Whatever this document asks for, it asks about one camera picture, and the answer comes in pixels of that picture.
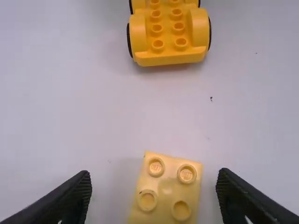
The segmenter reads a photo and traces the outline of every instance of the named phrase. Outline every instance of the white table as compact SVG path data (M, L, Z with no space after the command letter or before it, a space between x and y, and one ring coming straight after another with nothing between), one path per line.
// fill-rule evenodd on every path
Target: white table
M87 169L86 223L125 224L146 149L204 164L201 224L221 167L299 214L298 6L202 0L206 60L140 68L126 0L0 1L0 220Z

